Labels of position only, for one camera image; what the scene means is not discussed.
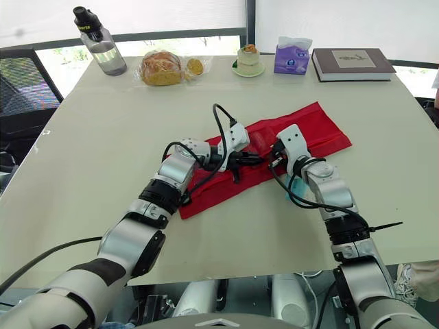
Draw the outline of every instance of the bread in plastic bag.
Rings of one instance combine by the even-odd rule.
[[[196,80],[210,69],[210,63],[211,57],[151,51],[143,57],[136,76],[149,86],[170,86]]]

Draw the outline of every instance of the black chair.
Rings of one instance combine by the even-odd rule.
[[[439,129],[439,109],[434,107],[434,99],[417,97],[416,100],[419,105],[422,106],[431,121],[433,121],[434,125]]]
[[[21,164],[62,100],[34,50],[0,50],[0,172]]]

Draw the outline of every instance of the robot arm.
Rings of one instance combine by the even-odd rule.
[[[338,168],[324,159],[311,158],[297,125],[279,132],[277,138],[273,153],[286,155],[287,173],[303,179],[317,204],[335,206],[318,208],[334,259],[340,262],[333,273],[345,311],[363,329],[433,328],[411,306],[395,299],[390,274],[370,237],[371,232],[394,224],[369,228],[357,216],[357,204]]]
[[[237,159],[250,161],[250,165],[263,161],[240,152],[250,142],[242,124],[234,122],[225,136],[226,154],[222,142],[215,147],[190,138],[181,143],[208,171],[214,170],[223,157],[226,160],[219,171],[229,169]],[[161,230],[181,205],[199,165],[186,149],[176,146],[123,218],[105,233],[97,258],[72,267],[23,300],[0,317],[0,328],[97,328],[127,282],[153,267],[165,242]]]

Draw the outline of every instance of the small cake on plate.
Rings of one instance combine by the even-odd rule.
[[[254,45],[246,45],[238,51],[238,60],[233,64],[233,71],[245,77],[254,77],[263,72],[259,51]]]

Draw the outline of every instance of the black bottle cap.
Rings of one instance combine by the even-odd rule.
[[[102,26],[98,17],[89,9],[85,9],[84,7],[76,7],[73,9],[73,13],[76,16],[75,24],[81,32],[87,34],[90,32],[96,32],[99,31]]]

